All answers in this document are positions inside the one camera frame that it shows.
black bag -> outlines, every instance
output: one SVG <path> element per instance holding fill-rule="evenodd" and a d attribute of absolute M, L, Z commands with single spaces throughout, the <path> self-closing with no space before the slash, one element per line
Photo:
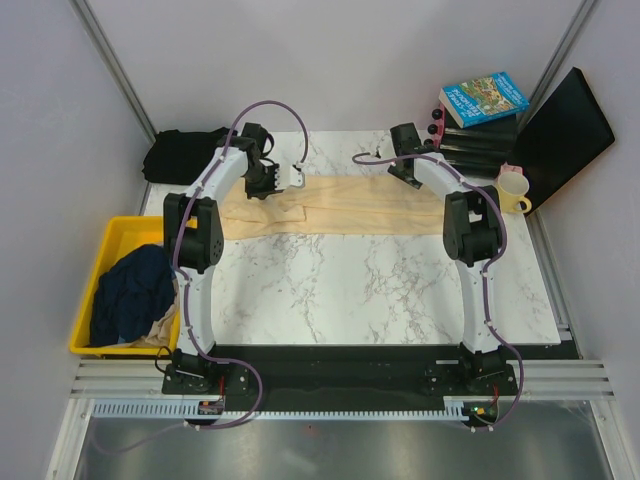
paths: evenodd
<path fill-rule="evenodd" d="M 151 183 L 191 185 L 228 133 L 229 129 L 224 127 L 213 132 L 160 132 L 144 159 L 144 178 Z"/>

yellow mug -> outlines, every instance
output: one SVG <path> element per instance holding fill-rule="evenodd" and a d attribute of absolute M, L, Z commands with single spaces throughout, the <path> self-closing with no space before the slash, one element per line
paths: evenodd
<path fill-rule="evenodd" d="M 529 191 L 529 180 L 521 173 L 501 173 L 496 179 L 496 189 L 503 212 L 527 213 L 531 210 L 531 200 L 524 196 Z M 521 208 L 520 202 L 525 204 L 524 208 Z"/>

metal floor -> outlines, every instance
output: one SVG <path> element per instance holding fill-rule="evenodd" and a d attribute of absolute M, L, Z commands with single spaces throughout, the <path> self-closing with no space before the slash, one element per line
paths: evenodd
<path fill-rule="evenodd" d="M 92 419 L 105 448 L 175 420 Z M 588 403 L 522 403 L 493 433 L 442 422 L 254 421 L 172 431 L 132 452 L 85 445 L 77 479 L 609 479 Z"/>

mug handle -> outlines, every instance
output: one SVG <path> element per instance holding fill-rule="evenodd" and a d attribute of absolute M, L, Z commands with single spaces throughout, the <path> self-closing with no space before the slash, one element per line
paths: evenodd
<path fill-rule="evenodd" d="M 531 200 L 529 200 L 527 197 L 520 197 L 518 199 L 518 202 L 523 202 L 525 204 L 525 207 L 522 210 L 517 210 L 518 213 L 527 213 L 531 211 Z"/>

black cloth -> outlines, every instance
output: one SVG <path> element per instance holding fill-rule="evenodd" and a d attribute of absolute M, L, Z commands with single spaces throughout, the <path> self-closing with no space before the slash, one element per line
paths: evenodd
<path fill-rule="evenodd" d="M 93 297 L 92 347 L 134 342 L 147 335 L 174 302 L 173 270 L 158 245 L 143 245 L 103 274 Z"/>
<path fill-rule="evenodd" d="M 144 159 L 144 178 L 151 183 L 191 185 L 213 158 L 218 142 L 228 133 L 228 128 L 213 132 L 160 132 Z"/>

